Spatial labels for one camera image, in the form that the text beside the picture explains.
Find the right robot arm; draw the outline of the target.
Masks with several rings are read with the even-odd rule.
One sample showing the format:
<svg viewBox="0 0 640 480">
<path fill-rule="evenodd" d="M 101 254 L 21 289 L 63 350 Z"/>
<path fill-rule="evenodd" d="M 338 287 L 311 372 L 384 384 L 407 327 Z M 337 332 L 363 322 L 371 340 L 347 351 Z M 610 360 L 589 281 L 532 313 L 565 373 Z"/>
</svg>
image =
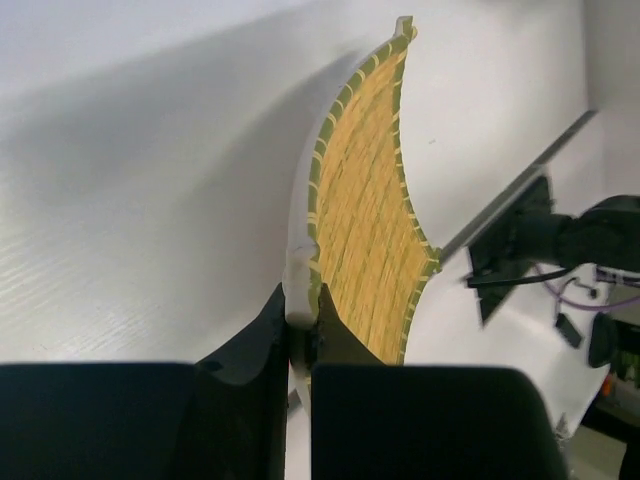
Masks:
<svg viewBox="0 0 640 480">
<path fill-rule="evenodd" d="M 513 256 L 560 268 L 554 273 L 538 271 L 537 281 L 555 298 L 556 327 L 567 343 L 575 346 L 578 332 L 563 306 L 593 312 L 587 363 L 592 368 L 611 364 L 617 350 L 617 330 L 609 313 L 637 303 L 637 296 L 609 305 L 586 305 L 564 296 L 563 289 L 551 285 L 578 267 L 595 267 L 594 281 L 639 287 L 639 198 L 619 195 L 607 198 L 578 217 L 557 213 L 528 212 L 520 214 L 513 227 Z"/>
</svg>

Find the woven bamboo mat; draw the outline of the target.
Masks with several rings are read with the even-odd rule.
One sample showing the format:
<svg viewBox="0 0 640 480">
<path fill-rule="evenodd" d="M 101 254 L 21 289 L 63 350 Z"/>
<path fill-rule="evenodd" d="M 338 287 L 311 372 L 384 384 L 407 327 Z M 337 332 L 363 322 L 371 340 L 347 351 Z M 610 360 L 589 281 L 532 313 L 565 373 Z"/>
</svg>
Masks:
<svg viewBox="0 0 640 480">
<path fill-rule="evenodd" d="M 400 365 L 440 269 L 411 203 L 400 104 L 409 16 L 349 75 L 312 129 L 291 195 L 282 288 L 304 408 L 318 363 Z"/>
</svg>

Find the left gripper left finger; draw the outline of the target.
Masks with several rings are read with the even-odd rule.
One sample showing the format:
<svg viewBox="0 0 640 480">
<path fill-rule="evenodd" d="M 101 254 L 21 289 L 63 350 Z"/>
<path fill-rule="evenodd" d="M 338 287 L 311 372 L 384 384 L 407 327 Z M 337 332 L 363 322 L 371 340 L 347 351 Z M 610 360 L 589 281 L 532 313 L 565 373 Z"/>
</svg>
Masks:
<svg viewBox="0 0 640 480">
<path fill-rule="evenodd" d="M 280 479 L 288 330 L 276 289 L 195 363 L 1 368 L 5 479 Z"/>
</svg>

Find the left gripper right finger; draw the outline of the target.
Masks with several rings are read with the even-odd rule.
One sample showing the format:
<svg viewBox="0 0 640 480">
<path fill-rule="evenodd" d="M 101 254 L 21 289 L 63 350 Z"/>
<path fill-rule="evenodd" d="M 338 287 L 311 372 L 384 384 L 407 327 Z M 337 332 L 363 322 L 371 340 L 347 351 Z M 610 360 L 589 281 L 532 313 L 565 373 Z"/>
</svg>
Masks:
<svg viewBox="0 0 640 480">
<path fill-rule="evenodd" d="M 314 479 L 566 479 L 543 399 L 507 367 L 386 366 L 355 339 L 327 286 L 311 374 Z"/>
</svg>

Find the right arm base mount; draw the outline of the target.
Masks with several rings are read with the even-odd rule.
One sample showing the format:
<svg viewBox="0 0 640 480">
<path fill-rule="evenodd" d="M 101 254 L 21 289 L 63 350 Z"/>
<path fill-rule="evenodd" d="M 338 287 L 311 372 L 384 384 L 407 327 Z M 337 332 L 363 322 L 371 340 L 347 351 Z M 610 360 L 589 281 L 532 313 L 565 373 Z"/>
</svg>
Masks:
<svg viewBox="0 0 640 480">
<path fill-rule="evenodd" d="M 471 272 L 466 283 L 475 291 L 482 325 L 490 321 L 534 262 L 554 257 L 561 223 L 552 213 L 549 181 L 541 176 L 471 241 Z"/>
</svg>

